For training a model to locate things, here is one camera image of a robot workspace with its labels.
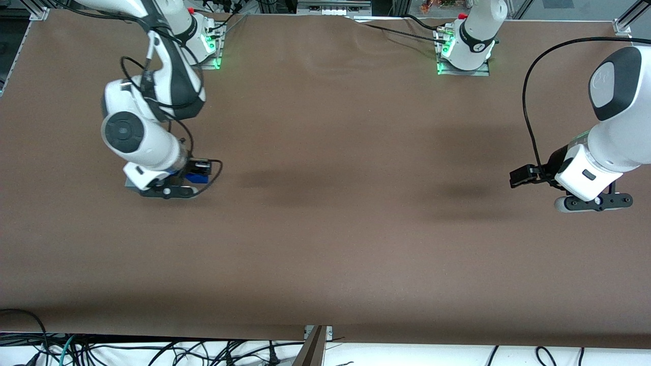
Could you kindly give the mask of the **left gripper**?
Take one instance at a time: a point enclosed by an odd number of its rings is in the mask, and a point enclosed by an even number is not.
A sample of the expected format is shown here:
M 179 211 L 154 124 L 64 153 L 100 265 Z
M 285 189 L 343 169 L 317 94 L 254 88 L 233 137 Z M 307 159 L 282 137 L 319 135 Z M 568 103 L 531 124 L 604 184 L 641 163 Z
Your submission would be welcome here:
M 570 194 L 582 201 L 592 201 L 623 176 L 624 166 L 625 156 L 613 144 L 566 145 L 552 153 L 547 164 L 523 165 L 511 171 L 510 186 L 514 189 L 530 184 L 551 185 L 553 178 Z

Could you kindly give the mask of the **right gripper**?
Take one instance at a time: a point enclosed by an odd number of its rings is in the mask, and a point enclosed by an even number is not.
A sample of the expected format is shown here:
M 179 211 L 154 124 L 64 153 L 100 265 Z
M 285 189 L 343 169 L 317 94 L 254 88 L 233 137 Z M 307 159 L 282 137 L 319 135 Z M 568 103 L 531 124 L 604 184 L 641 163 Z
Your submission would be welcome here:
M 186 176 L 194 173 L 194 162 L 187 162 L 182 170 L 179 171 L 179 176 Z M 145 167 L 129 162 L 124 165 L 124 174 L 130 182 L 131 186 L 135 186 L 138 190 L 149 190 L 153 185 L 159 181 L 175 174 L 173 169 L 163 171 L 149 170 Z M 196 160 L 196 174 L 201 176 L 209 176 L 212 173 L 212 162 L 207 159 Z

